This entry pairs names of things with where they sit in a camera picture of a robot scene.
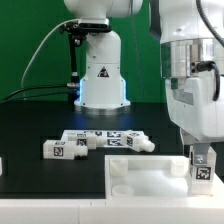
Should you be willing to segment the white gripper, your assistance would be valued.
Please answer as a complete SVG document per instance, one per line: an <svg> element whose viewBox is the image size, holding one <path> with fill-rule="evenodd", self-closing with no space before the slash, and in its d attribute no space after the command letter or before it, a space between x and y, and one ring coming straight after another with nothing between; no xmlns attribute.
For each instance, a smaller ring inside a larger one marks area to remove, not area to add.
<svg viewBox="0 0 224 224"><path fill-rule="evenodd" d="M213 72L179 79L173 89L170 79L165 82L168 113L173 123L202 143L193 145L193 165L206 166L211 142L224 141L224 77L220 79L220 95L213 100Z"/></svg>

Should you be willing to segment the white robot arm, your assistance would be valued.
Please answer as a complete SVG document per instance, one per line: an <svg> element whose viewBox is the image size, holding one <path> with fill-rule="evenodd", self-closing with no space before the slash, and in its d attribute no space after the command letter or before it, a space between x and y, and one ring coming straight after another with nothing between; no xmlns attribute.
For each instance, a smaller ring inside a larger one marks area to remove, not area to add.
<svg viewBox="0 0 224 224"><path fill-rule="evenodd" d="M108 111L130 105L120 75L121 40L111 18L144 6L135 37L142 60L160 65L172 122L192 147L192 163L209 163L210 144L224 140L224 0L64 0L75 16L77 42L87 40L79 109Z"/></svg>

